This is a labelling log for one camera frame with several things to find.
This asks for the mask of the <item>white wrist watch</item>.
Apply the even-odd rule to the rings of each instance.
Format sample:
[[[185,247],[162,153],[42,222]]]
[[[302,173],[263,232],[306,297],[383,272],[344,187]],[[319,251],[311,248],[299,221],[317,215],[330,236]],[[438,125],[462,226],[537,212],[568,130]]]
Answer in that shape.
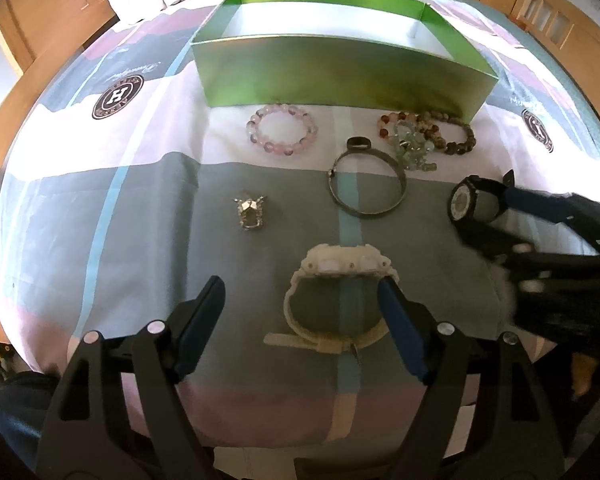
[[[283,301],[285,333],[268,333],[271,347],[309,350],[326,356],[357,354],[388,334],[380,318],[366,326],[365,289],[382,278],[399,281],[391,260],[370,244],[319,244],[291,275]]]

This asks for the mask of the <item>green cardboard box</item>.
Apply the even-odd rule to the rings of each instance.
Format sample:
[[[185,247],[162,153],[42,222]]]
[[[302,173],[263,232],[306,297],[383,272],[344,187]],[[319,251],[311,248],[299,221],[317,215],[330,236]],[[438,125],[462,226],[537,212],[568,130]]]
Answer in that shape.
[[[192,50],[211,106],[438,110],[469,122],[498,83],[419,0],[223,0]]]

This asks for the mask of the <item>silver metal bangle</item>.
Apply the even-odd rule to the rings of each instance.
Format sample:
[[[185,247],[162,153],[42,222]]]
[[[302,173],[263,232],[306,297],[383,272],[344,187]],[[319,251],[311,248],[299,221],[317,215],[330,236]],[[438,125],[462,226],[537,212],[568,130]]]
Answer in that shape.
[[[377,159],[390,170],[390,176],[362,172],[347,174],[340,167],[349,158]],[[401,165],[376,148],[348,148],[327,171],[327,185],[334,203],[349,216],[360,219],[380,218],[391,214],[401,206],[407,192],[407,178]]]

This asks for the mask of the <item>patchwork bed cover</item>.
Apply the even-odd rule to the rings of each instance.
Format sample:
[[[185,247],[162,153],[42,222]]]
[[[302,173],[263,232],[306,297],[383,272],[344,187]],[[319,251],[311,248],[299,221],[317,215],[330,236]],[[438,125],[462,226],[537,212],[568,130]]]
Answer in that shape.
[[[600,202],[600,126],[557,65],[501,18],[432,5],[498,74],[471,121],[476,147],[407,176],[405,202],[358,220],[327,189],[350,136],[378,111],[312,105],[312,148],[268,155],[247,140],[252,106],[210,107],[196,31],[221,0],[192,0],[101,36],[43,92],[9,151],[0,191],[0,320],[38,372],[62,372],[89,330],[134,333],[193,298],[210,275],[226,305],[178,392],[206,443],[291,448],[402,434],[424,389],[389,338],[359,356],[271,347],[291,275],[319,244],[370,244],[407,296],[471,336],[509,326],[505,274],[460,244],[445,212],[470,174],[513,171],[525,188]],[[235,198],[266,197],[263,226]]]

